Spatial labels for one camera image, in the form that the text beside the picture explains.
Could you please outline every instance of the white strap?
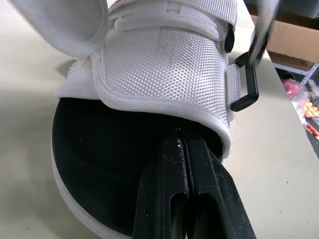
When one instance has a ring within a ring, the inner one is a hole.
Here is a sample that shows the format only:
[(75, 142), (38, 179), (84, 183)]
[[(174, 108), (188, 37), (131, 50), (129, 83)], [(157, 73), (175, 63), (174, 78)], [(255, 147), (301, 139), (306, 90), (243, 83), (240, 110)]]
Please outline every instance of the white strap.
[(141, 0), (118, 8), (115, 4), (110, 9), (110, 20), (115, 20), (114, 28), (117, 31), (177, 27), (198, 32), (215, 41), (223, 41), (228, 31), (226, 21), (192, 6), (168, 0)]
[(226, 70), (227, 76), (227, 107), (240, 99), (240, 71), (236, 64), (231, 64)]
[[(110, 13), (115, 14), (117, 11), (134, 5), (136, 2), (155, 3), (163, 0), (120, 0), (110, 7)], [(179, 3), (197, 9), (209, 16), (217, 17), (234, 28), (237, 20), (237, 1), (236, 0), (170, 0), (168, 3)]]

